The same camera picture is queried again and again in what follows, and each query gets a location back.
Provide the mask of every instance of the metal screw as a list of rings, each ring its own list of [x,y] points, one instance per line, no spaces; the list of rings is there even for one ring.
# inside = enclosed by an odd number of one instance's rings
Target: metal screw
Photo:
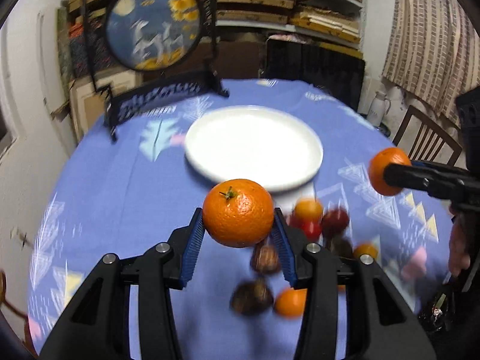
[[[320,251],[320,245],[312,242],[312,243],[307,245],[307,250],[310,253],[318,253]]]
[[[370,264],[373,263],[374,258],[370,256],[369,254],[362,254],[360,256],[360,261],[364,263],[366,266],[369,266]]]
[[[155,250],[158,253],[166,253],[170,250],[170,245],[166,242],[160,242],[159,244],[157,244],[157,246],[155,246]]]
[[[116,259],[117,259],[117,256],[115,256],[113,253],[109,253],[103,256],[102,261],[105,264],[112,264]]]

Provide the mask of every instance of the oval plate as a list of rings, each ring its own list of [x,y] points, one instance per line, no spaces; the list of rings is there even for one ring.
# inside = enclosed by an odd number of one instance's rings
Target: oval plate
[[[110,53],[135,71],[162,71],[180,62],[200,41],[199,0],[115,0],[106,15]]]
[[[269,192],[312,179],[323,160],[317,134],[285,112],[257,106],[226,107],[195,121],[185,155],[200,174],[220,183],[250,179]]]

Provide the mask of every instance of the pink shape print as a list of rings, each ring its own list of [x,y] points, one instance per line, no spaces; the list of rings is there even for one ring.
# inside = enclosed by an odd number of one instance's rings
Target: pink shape print
[[[403,267],[401,275],[404,280],[410,281],[422,278],[427,273],[427,251],[423,246],[419,247]]]
[[[30,335],[33,341],[37,341],[42,338],[42,330],[37,321],[33,320],[30,315],[28,316],[28,327],[30,328]]]
[[[170,146],[183,146],[185,143],[185,134],[174,134],[170,138]]]

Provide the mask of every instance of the yellow moon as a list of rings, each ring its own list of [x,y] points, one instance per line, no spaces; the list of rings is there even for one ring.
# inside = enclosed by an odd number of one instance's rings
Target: yellow moon
[[[113,12],[119,16],[126,16],[135,8],[135,0],[120,0],[115,4]]]

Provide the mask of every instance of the checkered curtain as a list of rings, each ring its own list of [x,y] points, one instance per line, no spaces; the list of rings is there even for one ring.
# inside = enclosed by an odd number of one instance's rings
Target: checkered curtain
[[[455,98],[480,85],[480,40],[457,0],[396,0],[383,76],[459,124]]]

